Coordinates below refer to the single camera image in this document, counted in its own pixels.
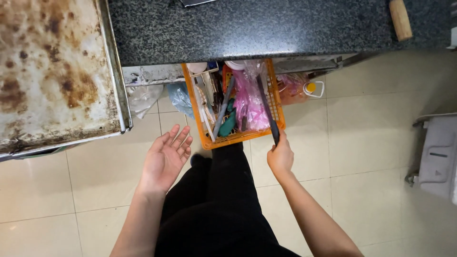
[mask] wooden handle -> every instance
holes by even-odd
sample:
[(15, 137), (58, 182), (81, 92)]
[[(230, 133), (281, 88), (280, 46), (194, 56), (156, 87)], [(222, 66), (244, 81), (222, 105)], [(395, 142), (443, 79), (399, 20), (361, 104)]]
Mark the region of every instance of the wooden handle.
[(408, 13), (403, 0), (392, 0), (389, 3), (390, 15), (392, 16), (393, 26), (399, 41), (413, 37), (411, 25), (409, 24)]

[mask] hand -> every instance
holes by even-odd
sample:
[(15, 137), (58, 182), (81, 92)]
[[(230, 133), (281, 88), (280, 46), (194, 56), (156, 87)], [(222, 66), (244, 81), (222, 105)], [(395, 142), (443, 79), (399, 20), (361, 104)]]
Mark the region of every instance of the hand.
[(279, 183), (287, 177), (294, 177), (292, 173), (293, 156), (294, 153), (290, 149), (287, 135), (284, 130), (280, 129), (278, 146), (273, 145), (266, 156), (268, 166)]
[(176, 137), (179, 132), (179, 125), (176, 124), (170, 132), (154, 141), (146, 154), (143, 173), (138, 184), (141, 192), (168, 192), (191, 156), (189, 146), (193, 139), (191, 136), (186, 139), (190, 129), (189, 126), (185, 126)]

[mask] granite countertop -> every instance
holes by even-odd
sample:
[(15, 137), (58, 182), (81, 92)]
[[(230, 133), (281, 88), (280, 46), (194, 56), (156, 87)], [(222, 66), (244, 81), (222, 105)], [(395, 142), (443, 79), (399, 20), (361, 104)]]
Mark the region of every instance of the granite countertop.
[(110, 0), (122, 66), (445, 48), (448, 1), (404, 0), (414, 37), (398, 42), (388, 1)]

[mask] orange plastic basket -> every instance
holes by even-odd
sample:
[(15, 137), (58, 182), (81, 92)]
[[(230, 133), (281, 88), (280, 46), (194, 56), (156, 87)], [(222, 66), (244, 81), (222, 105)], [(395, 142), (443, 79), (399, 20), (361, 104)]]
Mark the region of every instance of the orange plastic basket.
[[(286, 121), (284, 120), (284, 114), (282, 113), (281, 99), (279, 97), (278, 85), (276, 83), (276, 75), (273, 69), (273, 62), (271, 59), (264, 59), (266, 67), (268, 69), (268, 95), (266, 95), (268, 105), (271, 110), (271, 115), (273, 119), (276, 120), (278, 127), (280, 129), (286, 128)], [(193, 88), (193, 83), (191, 80), (191, 74), (187, 69), (186, 64), (181, 64), (184, 71), (184, 77), (186, 79), (187, 90), (189, 91), (189, 97), (192, 103), (192, 110), (194, 111), (195, 120), (197, 121), (198, 133), (200, 134), (200, 140), (202, 141), (202, 147), (205, 150), (211, 150), (225, 145), (230, 145), (249, 139), (258, 138), (264, 135), (271, 134), (271, 130), (267, 129), (265, 131), (245, 131), (237, 132), (231, 134), (226, 138), (217, 137), (215, 142), (211, 141), (211, 138), (207, 137), (207, 129), (204, 129), (203, 124), (200, 122), (200, 113), (198, 111), (197, 101), (195, 99), (195, 92)]]

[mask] open palm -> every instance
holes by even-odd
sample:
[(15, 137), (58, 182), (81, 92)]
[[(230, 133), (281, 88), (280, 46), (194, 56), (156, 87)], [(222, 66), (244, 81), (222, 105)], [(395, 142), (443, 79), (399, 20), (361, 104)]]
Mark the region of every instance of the open palm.
[(140, 180), (144, 190), (167, 192), (189, 159), (193, 140), (191, 136), (187, 137), (190, 127), (185, 126), (176, 136), (179, 128), (178, 124), (173, 126), (170, 132), (158, 137), (148, 150)]

